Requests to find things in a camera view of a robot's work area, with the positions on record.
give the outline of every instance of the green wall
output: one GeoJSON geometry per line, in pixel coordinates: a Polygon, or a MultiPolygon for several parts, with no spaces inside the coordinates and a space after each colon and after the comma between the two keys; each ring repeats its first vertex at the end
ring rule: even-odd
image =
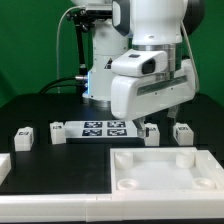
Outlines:
{"type": "MultiPolygon", "coordinates": [[[[0,0],[0,106],[16,95],[36,93],[56,79],[57,26],[70,6],[70,0],[0,0]]],[[[224,1],[206,0],[206,18],[190,40],[201,92],[224,106],[223,21],[224,1]]],[[[84,39],[88,53],[90,38],[85,35],[84,39]]],[[[60,43],[61,76],[77,74],[72,22],[64,21],[60,43]]]]}

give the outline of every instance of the black cable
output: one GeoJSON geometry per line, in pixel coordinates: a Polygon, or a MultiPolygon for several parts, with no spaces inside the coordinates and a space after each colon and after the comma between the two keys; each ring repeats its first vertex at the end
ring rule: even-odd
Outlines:
{"type": "Polygon", "coordinates": [[[75,80],[75,76],[57,79],[57,80],[55,80],[53,82],[48,83],[46,86],[44,86],[39,91],[39,93],[43,93],[48,87],[53,86],[54,84],[61,83],[61,82],[64,82],[64,81],[71,81],[71,80],[75,80]]]}
{"type": "Polygon", "coordinates": [[[58,87],[78,87],[78,86],[84,86],[83,84],[65,84],[65,85],[54,85],[54,86],[49,86],[48,88],[46,88],[44,91],[41,92],[41,94],[44,94],[46,92],[48,92],[50,89],[53,88],[58,88],[58,87]]]}

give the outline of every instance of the white cube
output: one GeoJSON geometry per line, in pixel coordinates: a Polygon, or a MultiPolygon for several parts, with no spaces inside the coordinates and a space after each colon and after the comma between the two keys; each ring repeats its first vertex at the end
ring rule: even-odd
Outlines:
{"type": "Polygon", "coordinates": [[[53,145],[66,143],[65,129],[62,122],[50,124],[51,141],[53,145]]]}
{"type": "Polygon", "coordinates": [[[194,143],[194,132],[187,124],[176,123],[173,127],[173,137],[180,146],[192,146],[194,143]]]}
{"type": "Polygon", "coordinates": [[[14,137],[15,150],[18,151],[30,151],[33,145],[34,136],[33,128],[26,127],[20,128],[14,137]]]}
{"type": "Polygon", "coordinates": [[[11,170],[10,154],[0,154],[0,185],[11,170]]]}
{"type": "Polygon", "coordinates": [[[146,127],[146,146],[159,146],[160,143],[160,132],[156,124],[145,124],[146,127]]]}

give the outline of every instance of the black table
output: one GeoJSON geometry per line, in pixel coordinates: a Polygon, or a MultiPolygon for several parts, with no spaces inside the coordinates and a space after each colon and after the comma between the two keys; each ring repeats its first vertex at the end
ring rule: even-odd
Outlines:
{"type": "MultiPolygon", "coordinates": [[[[74,94],[28,94],[14,98],[0,109],[0,153],[10,153],[12,162],[10,174],[0,186],[0,195],[111,193],[110,148],[130,147],[129,142],[101,143],[99,140],[52,145],[49,124],[112,119],[110,110],[80,104],[80,98],[74,94]],[[27,126],[34,128],[32,150],[15,153],[14,136],[18,128],[27,126]]],[[[161,147],[177,146],[167,110],[150,115],[147,120],[158,125],[161,147]]],[[[195,133],[194,145],[199,150],[209,150],[224,165],[224,109],[220,105],[198,94],[193,101],[181,105],[177,121],[191,127],[195,133]]],[[[139,146],[144,147],[141,140],[132,145],[139,146]]],[[[164,223],[163,220],[147,221],[154,222],[164,223]]],[[[201,222],[224,223],[224,220],[201,222]]],[[[199,220],[178,223],[199,223],[199,220]]]]}

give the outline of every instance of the white robot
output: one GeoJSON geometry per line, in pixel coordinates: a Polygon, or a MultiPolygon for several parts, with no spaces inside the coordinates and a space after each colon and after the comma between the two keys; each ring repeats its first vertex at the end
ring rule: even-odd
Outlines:
{"type": "Polygon", "coordinates": [[[113,23],[94,22],[94,65],[83,94],[86,101],[98,106],[111,102],[116,118],[134,120],[144,130],[146,115],[194,98],[197,71],[192,60],[182,60],[181,26],[184,21],[188,34],[197,28],[204,17],[203,0],[72,2],[85,4],[86,11],[108,7],[113,12],[113,23]],[[132,49],[127,51],[130,36],[132,49]]]}

